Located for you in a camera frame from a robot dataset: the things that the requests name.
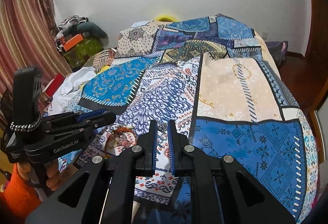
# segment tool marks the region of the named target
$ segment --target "human hand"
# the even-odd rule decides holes
[[[18,163],[17,170],[19,175],[24,180],[30,180],[28,173],[31,171],[31,163]],[[52,190],[55,191],[59,187],[59,170],[58,170],[58,159],[55,159],[51,162],[49,167],[47,168],[47,176],[48,180],[46,181],[47,186]]]

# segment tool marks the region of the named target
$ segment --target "white garment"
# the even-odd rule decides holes
[[[83,67],[67,77],[59,89],[55,92],[53,100],[48,107],[48,114],[63,113],[69,101],[76,95],[81,84],[88,82],[96,76],[95,68]]]

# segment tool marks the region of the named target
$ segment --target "patchwork bedspread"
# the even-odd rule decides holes
[[[105,149],[106,134],[119,126],[140,135],[152,119],[173,119],[177,131],[208,155],[234,156],[300,223],[317,189],[316,146],[260,40],[254,30],[223,15],[145,22],[122,31],[110,68],[67,108],[107,108],[117,115],[115,124],[99,129],[76,166],[95,155],[121,153],[123,146]],[[127,139],[136,143],[131,133]],[[159,131],[156,174],[136,179],[136,223],[191,223],[189,178],[174,177],[168,157],[167,132]]]

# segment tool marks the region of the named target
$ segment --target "braided bracelet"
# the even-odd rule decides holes
[[[14,122],[10,124],[10,129],[13,132],[31,132],[35,130],[41,123],[41,112],[38,111],[38,118],[36,121],[32,122],[31,124],[26,125],[15,125]]]

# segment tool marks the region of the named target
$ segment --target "wall outlet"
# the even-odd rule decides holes
[[[263,32],[262,33],[262,39],[263,40],[267,40],[268,39],[268,33],[267,32]]]

